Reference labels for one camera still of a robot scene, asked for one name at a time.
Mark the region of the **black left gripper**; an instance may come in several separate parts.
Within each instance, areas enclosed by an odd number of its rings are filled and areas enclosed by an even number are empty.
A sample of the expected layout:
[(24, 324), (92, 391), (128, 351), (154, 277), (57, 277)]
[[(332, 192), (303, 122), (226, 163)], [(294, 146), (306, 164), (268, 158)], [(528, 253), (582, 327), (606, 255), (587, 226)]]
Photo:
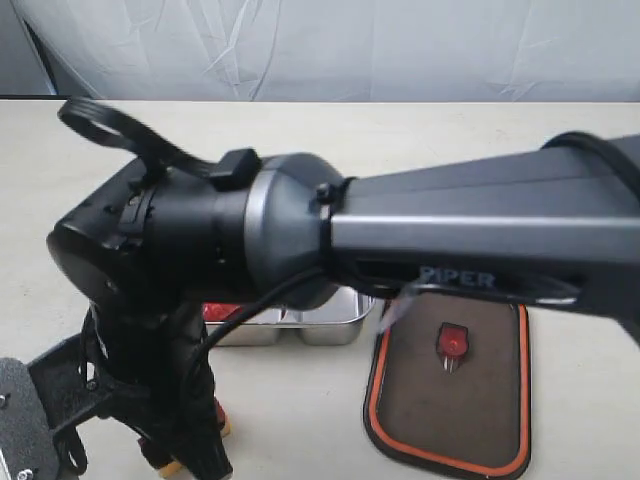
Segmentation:
[(200, 310), (186, 302), (168, 315), (141, 318), (92, 304), (85, 324), (100, 349), (100, 372), (143, 391), (141, 399), (115, 402), (110, 415), (138, 433), (140, 453), (157, 474), (186, 468), (196, 479), (228, 479), (233, 468), (222, 438), (231, 422), (215, 397), (211, 368), (198, 368), (187, 399), (180, 393), (206, 334)]

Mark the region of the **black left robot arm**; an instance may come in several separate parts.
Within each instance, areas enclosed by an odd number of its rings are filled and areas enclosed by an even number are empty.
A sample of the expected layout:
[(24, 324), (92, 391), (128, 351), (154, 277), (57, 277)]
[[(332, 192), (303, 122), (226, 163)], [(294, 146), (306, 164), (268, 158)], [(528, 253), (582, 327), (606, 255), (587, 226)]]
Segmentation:
[(411, 289), (619, 321), (639, 332), (639, 139), (567, 132), (541, 149), (371, 178), (317, 156), (182, 160), (155, 140), (48, 235), (90, 301), (78, 338), (112, 417), (198, 479), (232, 467), (213, 421), (205, 302), (250, 318), (340, 285)]

